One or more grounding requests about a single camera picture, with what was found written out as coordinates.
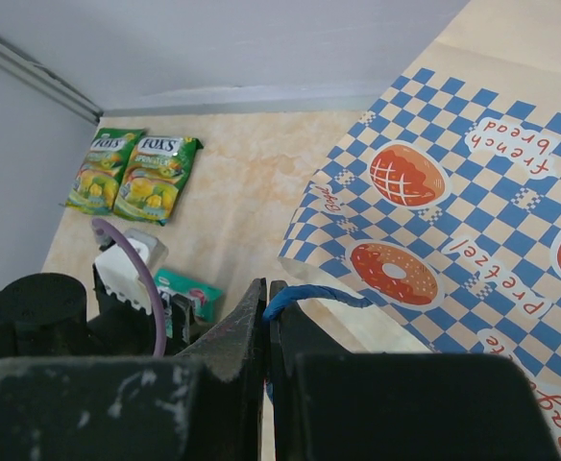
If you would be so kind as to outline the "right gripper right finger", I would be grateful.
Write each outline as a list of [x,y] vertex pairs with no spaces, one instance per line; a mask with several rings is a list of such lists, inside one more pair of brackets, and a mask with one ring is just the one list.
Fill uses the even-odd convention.
[[558,460],[528,380],[483,353],[350,352],[301,310],[368,301],[273,282],[269,397],[279,460]]

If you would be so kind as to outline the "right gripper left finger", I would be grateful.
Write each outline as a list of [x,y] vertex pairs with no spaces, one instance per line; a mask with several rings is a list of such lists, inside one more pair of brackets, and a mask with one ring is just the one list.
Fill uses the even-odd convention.
[[257,460],[264,279],[175,356],[0,359],[0,460]]

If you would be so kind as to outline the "green candy bag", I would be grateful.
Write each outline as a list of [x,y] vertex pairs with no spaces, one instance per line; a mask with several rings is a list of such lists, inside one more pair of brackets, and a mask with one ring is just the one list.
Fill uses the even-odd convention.
[[130,155],[113,213],[130,221],[166,225],[202,148],[195,137],[142,137]]
[[90,215],[112,214],[131,153],[145,134],[145,129],[99,129],[70,187],[65,205]]

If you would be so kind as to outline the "blue checkered paper bag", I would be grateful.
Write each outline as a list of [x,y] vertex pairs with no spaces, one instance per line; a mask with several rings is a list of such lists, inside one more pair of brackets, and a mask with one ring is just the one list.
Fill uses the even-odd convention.
[[472,1],[330,150],[279,254],[435,352],[525,373],[561,454],[561,1]]

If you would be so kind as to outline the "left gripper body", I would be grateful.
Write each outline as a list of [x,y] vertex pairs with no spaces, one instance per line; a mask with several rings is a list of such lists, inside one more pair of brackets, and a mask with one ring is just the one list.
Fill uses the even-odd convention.
[[156,344],[153,314],[121,301],[97,273],[100,314],[86,318],[86,292],[64,274],[34,274],[0,291],[0,359],[18,356],[150,355]]

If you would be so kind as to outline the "teal snack bag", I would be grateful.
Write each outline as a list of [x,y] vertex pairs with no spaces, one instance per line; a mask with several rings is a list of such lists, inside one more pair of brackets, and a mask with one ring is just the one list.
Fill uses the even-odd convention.
[[216,306],[224,295],[221,289],[190,279],[166,268],[157,271],[155,281],[157,287],[193,300],[195,302],[193,313],[198,321],[206,324],[215,322]]

